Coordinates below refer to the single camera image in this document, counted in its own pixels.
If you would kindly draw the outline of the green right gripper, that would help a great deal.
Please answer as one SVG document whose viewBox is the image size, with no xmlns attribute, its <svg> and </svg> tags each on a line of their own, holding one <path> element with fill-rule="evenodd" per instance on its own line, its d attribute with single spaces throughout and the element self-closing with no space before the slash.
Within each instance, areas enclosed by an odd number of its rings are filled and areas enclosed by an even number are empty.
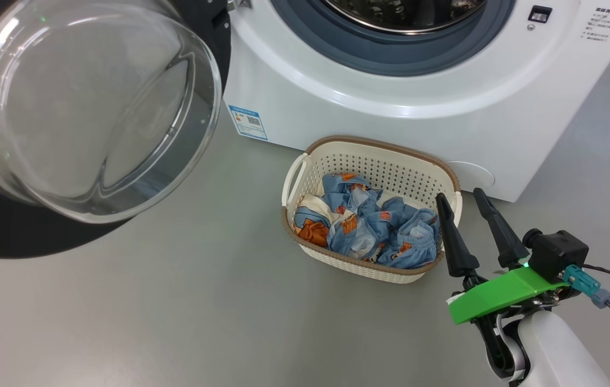
<svg viewBox="0 0 610 387">
<path fill-rule="evenodd" d="M 569 286 L 558 278 L 550 283 L 533 268 L 523 267 L 520 261 L 530 255 L 523 242 L 491 203 L 484 189 L 474 188 L 473 196 L 479 213 L 491 230 L 499 252 L 497 260 L 500 266 L 511 271 L 448 299 L 450 316 L 455 324 L 469 323 L 472 319 L 516 305 L 544 292 Z M 449 275 L 465 278 L 477 276 L 478 259 L 469 252 L 455 225 L 455 214 L 447 196 L 437 194 L 436 206 Z"/>
</svg>

